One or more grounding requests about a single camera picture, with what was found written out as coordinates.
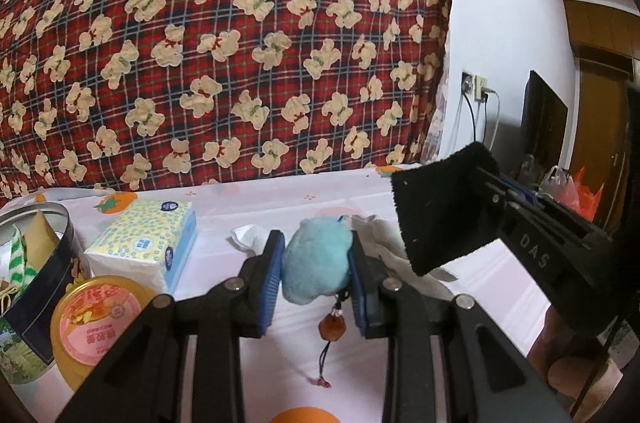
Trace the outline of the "person's right hand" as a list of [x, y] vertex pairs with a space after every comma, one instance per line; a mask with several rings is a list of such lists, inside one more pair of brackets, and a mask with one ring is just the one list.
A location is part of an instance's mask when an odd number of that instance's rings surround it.
[[544, 328], [529, 350], [527, 360], [540, 377], [555, 391], [570, 399], [573, 409], [593, 368], [597, 375], [577, 412], [574, 422], [589, 422], [612, 396], [623, 373], [611, 357], [598, 365], [603, 351], [597, 339], [585, 339], [573, 331], [553, 306], [547, 309]]

